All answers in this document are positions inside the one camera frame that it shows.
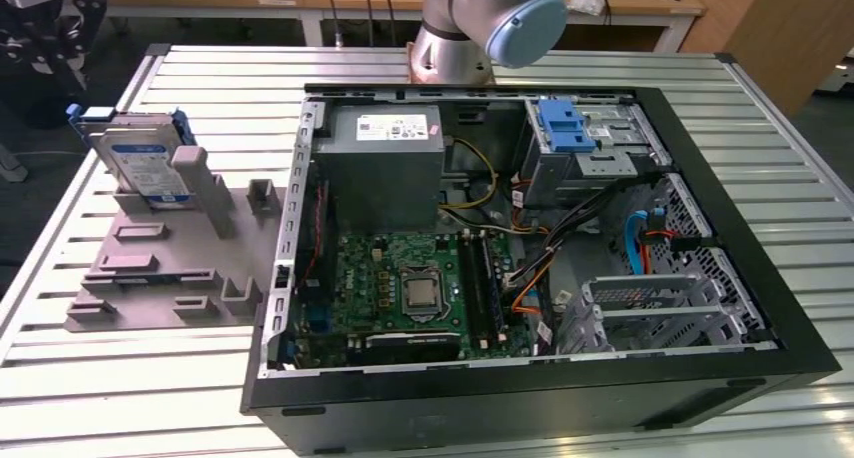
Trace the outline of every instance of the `power supply label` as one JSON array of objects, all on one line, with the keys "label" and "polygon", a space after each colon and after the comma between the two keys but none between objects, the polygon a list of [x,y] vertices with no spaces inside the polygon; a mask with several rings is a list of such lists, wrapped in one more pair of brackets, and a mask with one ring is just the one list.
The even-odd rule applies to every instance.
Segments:
[{"label": "power supply label", "polygon": [[356,140],[427,140],[427,115],[361,115]]},{"label": "power supply label", "polygon": [[189,199],[181,175],[169,165],[169,152],[162,145],[112,145],[121,174],[138,194],[160,203]]}]

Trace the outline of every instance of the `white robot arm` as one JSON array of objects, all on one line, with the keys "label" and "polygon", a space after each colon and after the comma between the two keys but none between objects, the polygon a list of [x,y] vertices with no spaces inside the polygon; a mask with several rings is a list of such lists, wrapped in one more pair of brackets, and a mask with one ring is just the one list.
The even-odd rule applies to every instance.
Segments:
[{"label": "white robot arm", "polygon": [[409,56],[413,79],[489,82],[492,61],[520,68],[543,57],[560,38],[567,15],[564,0],[424,0]]}]

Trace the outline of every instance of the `floor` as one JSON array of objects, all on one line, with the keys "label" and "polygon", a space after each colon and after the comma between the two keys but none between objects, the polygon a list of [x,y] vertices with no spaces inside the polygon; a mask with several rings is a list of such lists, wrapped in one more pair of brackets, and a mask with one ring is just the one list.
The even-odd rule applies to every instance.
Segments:
[{"label": "floor", "polygon": [[[364,39],[364,23],[343,25],[347,43]],[[399,30],[401,35],[413,30]],[[387,30],[377,33],[385,45]],[[149,43],[301,45],[301,31],[289,20],[176,20],[134,19],[129,32],[120,36],[109,25],[101,29],[86,58],[90,101],[114,104]],[[0,70],[0,139],[17,154],[29,170],[26,181],[9,184],[0,180],[0,296],[38,237],[85,151],[68,127],[38,129],[61,121],[61,113],[26,113],[37,97],[49,95],[49,77],[36,73]],[[50,107],[61,111],[56,104]],[[854,187],[854,98],[814,96],[792,120],[802,134],[830,163],[846,184]]]}]

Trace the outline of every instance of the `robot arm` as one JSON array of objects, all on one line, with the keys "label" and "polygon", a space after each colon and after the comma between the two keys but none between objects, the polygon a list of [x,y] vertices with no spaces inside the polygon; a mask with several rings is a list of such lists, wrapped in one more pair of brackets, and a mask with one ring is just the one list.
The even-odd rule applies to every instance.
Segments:
[{"label": "robot arm", "polygon": [[560,38],[567,15],[563,0],[424,0],[409,56],[413,79],[487,83],[492,61],[520,68],[543,57]]},{"label": "robot arm", "polygon": [[65,91],[81,95],[76,70],[104,20],[106,0],[69,0],[76,16],[61,16],[64,1],[0,0],[0,64],[28,64],[54,74]]}]

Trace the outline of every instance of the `metal table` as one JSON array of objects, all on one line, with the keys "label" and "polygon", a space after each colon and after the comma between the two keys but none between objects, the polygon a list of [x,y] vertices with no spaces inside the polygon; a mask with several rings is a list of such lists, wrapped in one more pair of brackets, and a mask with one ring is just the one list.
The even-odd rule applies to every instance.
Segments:
[{"label": "metal table", "polygon": [[[229,183],[285,182],[307,82],[405,81],[399,50],[152,46],[118,107],[190,117]],[[692,430],[453,447],[405,456],[854,455],[854,200],[736,65],[711,55],[553,53],[499,83],[664,90],[844,370]],[[237,413],[249,328],[70,334],[65,308],[117,210],[89,153],[0,305],[6,457],[288,456]]]}]

